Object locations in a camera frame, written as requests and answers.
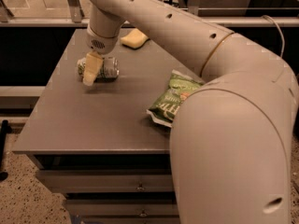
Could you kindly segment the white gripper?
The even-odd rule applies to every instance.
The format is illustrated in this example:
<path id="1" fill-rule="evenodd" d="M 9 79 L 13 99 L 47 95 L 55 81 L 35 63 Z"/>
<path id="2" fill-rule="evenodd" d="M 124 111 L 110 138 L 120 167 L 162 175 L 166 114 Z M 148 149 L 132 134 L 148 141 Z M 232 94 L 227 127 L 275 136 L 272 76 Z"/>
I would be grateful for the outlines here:
<path id="1" fill-rule="evenodd" d="M 123 23 L 124 19 L 121 17 L 92 5 L 86 42 L 95 51 L 91 51 L 86 55 L 83 72 L 83 83 L 85 85 L 91 86 L 96 80 L 103 66 L 103 58 L 100 54 L 108 54 L 115 48 Z"/>

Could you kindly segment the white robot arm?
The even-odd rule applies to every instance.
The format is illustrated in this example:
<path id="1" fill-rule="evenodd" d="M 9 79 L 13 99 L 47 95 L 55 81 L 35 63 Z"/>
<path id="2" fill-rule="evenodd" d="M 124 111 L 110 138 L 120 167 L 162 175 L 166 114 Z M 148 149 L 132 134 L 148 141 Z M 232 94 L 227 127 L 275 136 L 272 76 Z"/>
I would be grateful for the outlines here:
<path id="1" fill-rule="evenodd" d="M 89 38 L 129 21 L 205 81 L 175 115 L 170 160 L 181 224 L 291 224 L 298 83 L 279 56 L 158 0 L 90 0 Z"/>

